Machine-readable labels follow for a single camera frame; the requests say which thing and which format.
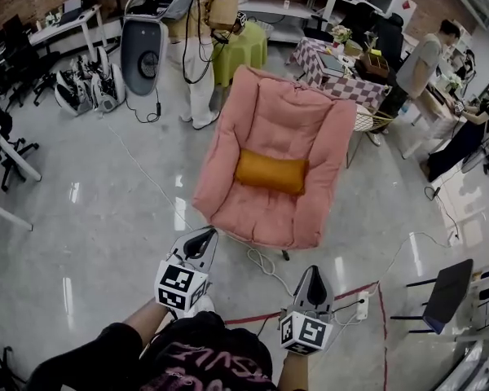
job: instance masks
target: checkered tablecloth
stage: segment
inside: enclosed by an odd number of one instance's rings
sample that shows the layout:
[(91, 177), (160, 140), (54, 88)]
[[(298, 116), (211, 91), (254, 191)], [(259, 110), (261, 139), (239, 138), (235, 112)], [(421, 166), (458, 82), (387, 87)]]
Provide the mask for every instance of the checkered tablecloth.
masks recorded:
[(352, 99), (366, 108), (378, 108), (384, 99), (384, 86), (360, 78), (330, 77), (322, 72), (316, 52), (325, 52), (326, 45), (326, 42), (304, 37), (290, 55), (289, 62), (297, 62), (302, 67), (309, 86), (340, 99)]

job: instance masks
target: pink armchair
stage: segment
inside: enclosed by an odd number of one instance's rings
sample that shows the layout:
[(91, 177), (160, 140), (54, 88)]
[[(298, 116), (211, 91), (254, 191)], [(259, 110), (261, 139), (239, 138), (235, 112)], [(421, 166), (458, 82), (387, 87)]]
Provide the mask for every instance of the pink armchair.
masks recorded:
[[(194, 207), (210, 224), (243, 241), (283, 250), (318, 246), (355, 112), (351, 100), (239, 67), (205, 157)], [(276, 159), (308, 159), (305, 194), (235, 181), (241, 148)]]

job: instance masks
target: power strip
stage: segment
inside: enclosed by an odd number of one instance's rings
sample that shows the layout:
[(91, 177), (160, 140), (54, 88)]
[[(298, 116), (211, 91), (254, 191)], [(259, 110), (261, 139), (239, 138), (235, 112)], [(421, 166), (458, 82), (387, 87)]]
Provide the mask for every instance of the power strip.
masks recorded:
[(362, 301), (357, 303), (357, 315), (355, 316), (357, 320), (365, 320), (368, 318), (368, 306), (369, 306), (369, 292), (362, 291), (359, 292), (357, 300)]

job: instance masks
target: flower vase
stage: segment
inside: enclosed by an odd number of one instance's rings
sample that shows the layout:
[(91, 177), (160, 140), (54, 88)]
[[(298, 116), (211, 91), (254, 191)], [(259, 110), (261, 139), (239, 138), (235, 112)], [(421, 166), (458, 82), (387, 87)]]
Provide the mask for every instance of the flower vase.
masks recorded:
[(340, 42), (333, 42), (332, 44), (333, 54), (342, 55), (344, 54), (344, 44)]

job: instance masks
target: white pants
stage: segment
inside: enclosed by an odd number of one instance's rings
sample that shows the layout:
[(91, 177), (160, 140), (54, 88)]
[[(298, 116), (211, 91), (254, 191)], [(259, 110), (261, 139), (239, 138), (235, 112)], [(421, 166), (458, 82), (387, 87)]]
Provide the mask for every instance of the white pants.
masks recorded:
[[(196, 128), (208, 125), (214, 114), (209, 109), (210, 99), (214, 92), (214, 70), (212, 64), (203, 78), (195, 84), (188, 84), (183, 78), (183, 51), (186, 40), (170, 39), (166, 60), (161, 65), (160, 78), (157, 84), (164, 112), (177, 112), (184, 121), (193, 119)], [(190, 81), (197, 81), (203, 74), (214, 47), (210, 37), (188, 38), (185, 54), (185, 72)]]

